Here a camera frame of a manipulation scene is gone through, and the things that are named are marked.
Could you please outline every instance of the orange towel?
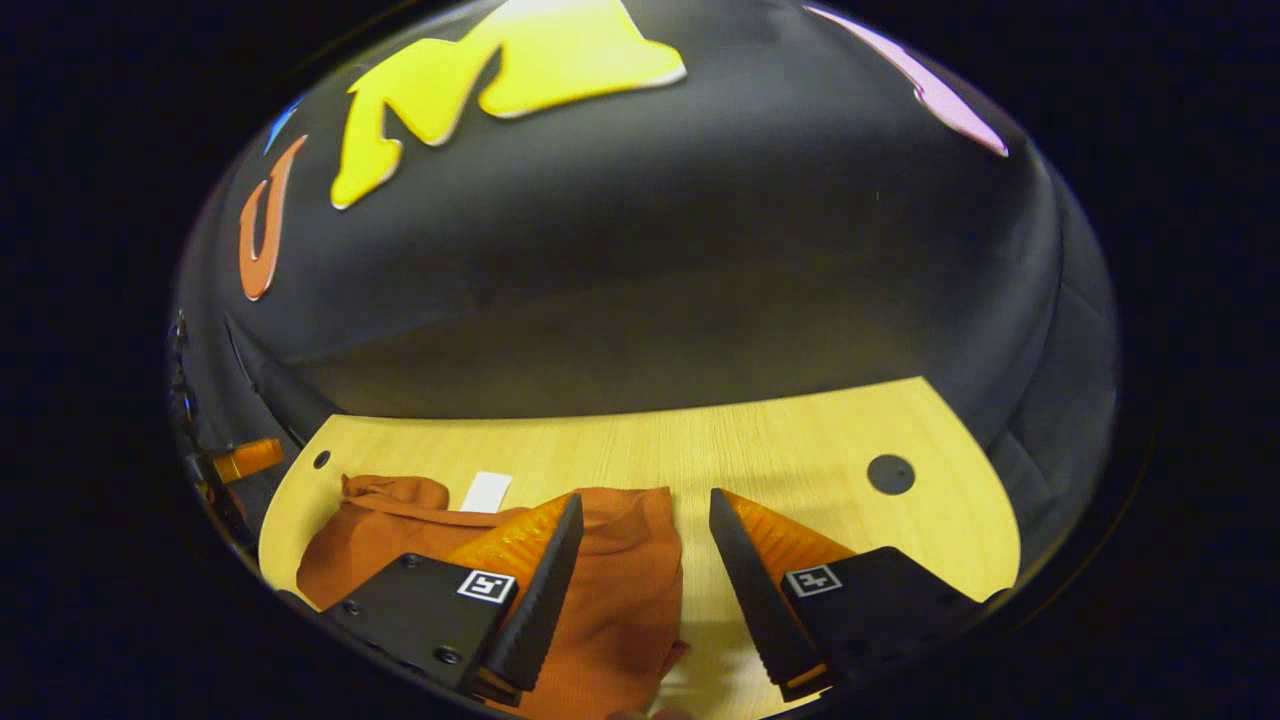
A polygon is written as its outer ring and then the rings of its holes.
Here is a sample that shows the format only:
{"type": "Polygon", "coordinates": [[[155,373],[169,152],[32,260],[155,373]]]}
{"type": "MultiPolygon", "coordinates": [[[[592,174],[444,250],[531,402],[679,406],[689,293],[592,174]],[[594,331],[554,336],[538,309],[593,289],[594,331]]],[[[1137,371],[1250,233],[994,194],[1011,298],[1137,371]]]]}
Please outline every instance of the orange towel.
{"type": "MultiPolygon", "coordinates": [[[[532,720],[644,710],[689,647],[677,637],[682,570],[671,491],[575,492],[582,543],[538,688],[517,708],[499,706],[532,720]]],[[[426,478],[344,477],[343,496],[298,566],[298,589],[321,609],[404,552],[442,560],[526,510],[448,511],[448,488],[426,478]]]]}

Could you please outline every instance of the light wood tabletop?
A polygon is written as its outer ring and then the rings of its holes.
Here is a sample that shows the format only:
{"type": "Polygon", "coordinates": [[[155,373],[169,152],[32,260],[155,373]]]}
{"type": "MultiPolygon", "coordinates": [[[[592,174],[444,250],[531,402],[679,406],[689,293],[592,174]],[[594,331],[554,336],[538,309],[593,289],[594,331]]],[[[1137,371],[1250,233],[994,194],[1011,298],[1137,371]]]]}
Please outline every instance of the light wood tabletop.
{"type": "Polygon", "coordinates": [[[259,544],[264,578],[302,594],[298,562],[337,511],[340,478],[421,475],[457,510],[477,471],[513,478],[502,507],[584,487],[669,487],[685,571],[681,638],[691,646],[655,707],[699,720],[787,707],[769,684],[708,529],[712,488],[776,510],[856,552],[893,546],[975,601],[1014,584],[1014,511],[986,455],[924,378],[654,413],[497,420],[332,416],[285,474],[259,544]],[[330,454],[320,469],[314,459],[330,454]],[[901,495],[868,479],[896,455],[915,471],[901,495]]]}

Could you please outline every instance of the orange letter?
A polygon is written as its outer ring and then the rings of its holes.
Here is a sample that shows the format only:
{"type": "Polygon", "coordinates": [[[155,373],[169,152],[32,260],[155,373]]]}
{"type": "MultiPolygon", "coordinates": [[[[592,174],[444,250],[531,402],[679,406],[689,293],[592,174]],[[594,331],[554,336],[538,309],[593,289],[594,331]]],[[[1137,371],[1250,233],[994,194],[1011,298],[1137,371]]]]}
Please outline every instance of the orange letter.
{"type": "Polygon", "coordinates": [[[257,222],[257,200],[268,181],[257,183],[244,208],[241,210],[241,286],[244,297],[257,301],[271,287],[275,275],[275,260],[280,255],[280,223],[284,214],[284,188],[289,183],[289,168],[293,156],[306,142],[302,136],[280,155],[271,168],[271,193],[266,197],[266,232],[262,236],[262,250],[253,250],[253,224],[257,222]]]}

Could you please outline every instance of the yellow letter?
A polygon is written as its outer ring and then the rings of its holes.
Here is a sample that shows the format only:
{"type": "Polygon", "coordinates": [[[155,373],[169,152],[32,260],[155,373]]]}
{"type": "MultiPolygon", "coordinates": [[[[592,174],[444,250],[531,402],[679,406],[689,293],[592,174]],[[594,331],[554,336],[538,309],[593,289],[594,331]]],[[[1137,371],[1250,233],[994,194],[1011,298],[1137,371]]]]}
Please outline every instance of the yellow letter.
{"type": "Polygon", "coordinates": [[[403,150],[383,135],[384,106],[422,142],[444,145],[499,47],[502,68],[480,94],[499,118],[685,77],[680,53],[645,40],[621,0],[508,0],[458,42],[419,40],[351,86],[333,206],[349,208],[396,173],[403,150]]]}

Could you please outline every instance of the white card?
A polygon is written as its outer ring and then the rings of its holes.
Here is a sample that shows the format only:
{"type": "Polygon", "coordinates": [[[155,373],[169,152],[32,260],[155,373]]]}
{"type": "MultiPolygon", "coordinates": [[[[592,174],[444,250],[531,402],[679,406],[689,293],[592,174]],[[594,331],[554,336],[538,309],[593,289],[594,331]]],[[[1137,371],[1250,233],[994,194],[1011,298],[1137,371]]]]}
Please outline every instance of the white card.
{"type": "Polygon", "coordinates": [[[467,496],[462,498],[463,512],[497,512],[502,507],[502,498],[511,486],[511,475],[498,473],[476,473],[471,480],[467,496]]]}

